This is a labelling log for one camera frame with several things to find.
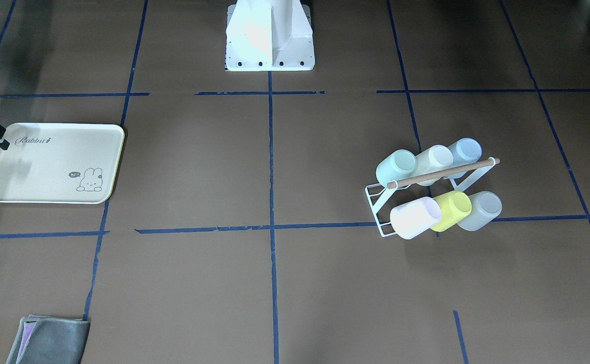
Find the green cup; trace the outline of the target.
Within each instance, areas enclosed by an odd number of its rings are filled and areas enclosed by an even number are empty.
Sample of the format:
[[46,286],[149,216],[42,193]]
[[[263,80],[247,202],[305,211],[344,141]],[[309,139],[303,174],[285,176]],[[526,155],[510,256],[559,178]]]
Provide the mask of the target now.
[[408,178],[416,166],[417,157],[408,150],[399,149],[378,164],[376,179],[379,184],[386,187],[389,182]]

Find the cream rabbit tray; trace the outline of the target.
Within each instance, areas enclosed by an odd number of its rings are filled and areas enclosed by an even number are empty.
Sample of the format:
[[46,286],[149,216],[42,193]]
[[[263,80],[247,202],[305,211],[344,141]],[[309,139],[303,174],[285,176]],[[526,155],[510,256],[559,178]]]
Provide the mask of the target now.
[[0,203],[100,204],[111,196],[125,132],[115,124],[14,123],[0,148]]

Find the white cup rack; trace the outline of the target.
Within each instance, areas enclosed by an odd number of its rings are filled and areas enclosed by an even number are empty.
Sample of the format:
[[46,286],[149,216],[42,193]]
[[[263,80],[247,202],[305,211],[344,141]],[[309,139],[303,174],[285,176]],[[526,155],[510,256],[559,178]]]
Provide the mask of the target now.
[[500,160],[495,157],[482,159],[476,163],[449,168],[403,180],[394,180],[387,186],[371,184],[364,187],[373,224],[383,237],[399,237],[390,224],[390,211],[396,206],[422,197],[436,197],[450,191],[461,191],[472,187]]

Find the pink cup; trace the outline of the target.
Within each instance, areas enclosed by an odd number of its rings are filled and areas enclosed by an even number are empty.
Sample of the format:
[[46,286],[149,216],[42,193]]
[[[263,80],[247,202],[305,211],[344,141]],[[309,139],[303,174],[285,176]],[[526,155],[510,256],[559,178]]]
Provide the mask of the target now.
[[438,203],[430,197],[396,206],[390,211],[390,224],[399,237],[410,240],[436,225],[443,213]]

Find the cream cup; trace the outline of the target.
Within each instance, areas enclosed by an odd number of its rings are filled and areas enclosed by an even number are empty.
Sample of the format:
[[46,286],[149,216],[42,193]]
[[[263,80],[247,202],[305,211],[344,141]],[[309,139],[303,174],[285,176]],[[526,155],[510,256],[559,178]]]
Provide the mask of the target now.
[[410,177],[452,168],[453,152],[443,145],[434,145],[415,156],[416,166]]

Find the yellow cup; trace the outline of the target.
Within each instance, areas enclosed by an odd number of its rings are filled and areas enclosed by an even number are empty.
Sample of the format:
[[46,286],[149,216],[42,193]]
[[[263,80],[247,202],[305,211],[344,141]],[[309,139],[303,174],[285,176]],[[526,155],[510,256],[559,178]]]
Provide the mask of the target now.
[[472,210],[470,198],[461,191],[450,191],[433,197],[433,199],[438,203],[442,217],[430,229],[438,233],[465,219]]

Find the blue cup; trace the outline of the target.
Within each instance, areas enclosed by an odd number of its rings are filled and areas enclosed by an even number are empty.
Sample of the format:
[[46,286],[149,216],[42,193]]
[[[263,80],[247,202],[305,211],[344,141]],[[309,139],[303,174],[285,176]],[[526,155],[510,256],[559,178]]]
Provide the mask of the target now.
[[448,147],[454,161],[450,168],[476,163],[482,157],[482,147],[475,139],[461,138]]

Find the grey cup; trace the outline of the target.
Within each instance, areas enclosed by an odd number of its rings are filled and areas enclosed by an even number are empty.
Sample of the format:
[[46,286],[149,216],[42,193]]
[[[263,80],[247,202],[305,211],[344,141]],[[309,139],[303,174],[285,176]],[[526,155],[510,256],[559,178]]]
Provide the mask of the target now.
[[501,214],[502,201],[495,193],[482,191],[468,196],[471,201],[471,212],[457,225],[466,231],[477,231]]

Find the white pillar with base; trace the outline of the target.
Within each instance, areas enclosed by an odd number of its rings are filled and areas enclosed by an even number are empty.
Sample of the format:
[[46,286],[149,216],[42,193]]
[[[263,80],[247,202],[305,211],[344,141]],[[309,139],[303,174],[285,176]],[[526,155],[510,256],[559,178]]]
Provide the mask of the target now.
[[237,1],[227,9],[224,65],[232,72],[310,71],[314,55],[309,5]]

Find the folded grey cloth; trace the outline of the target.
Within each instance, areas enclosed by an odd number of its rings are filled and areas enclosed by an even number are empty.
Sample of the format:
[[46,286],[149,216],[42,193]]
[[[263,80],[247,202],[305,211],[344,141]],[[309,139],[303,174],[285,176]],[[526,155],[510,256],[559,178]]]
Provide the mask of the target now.
[[24,316],[6,363],[80,363],[90,325],[80,318]]

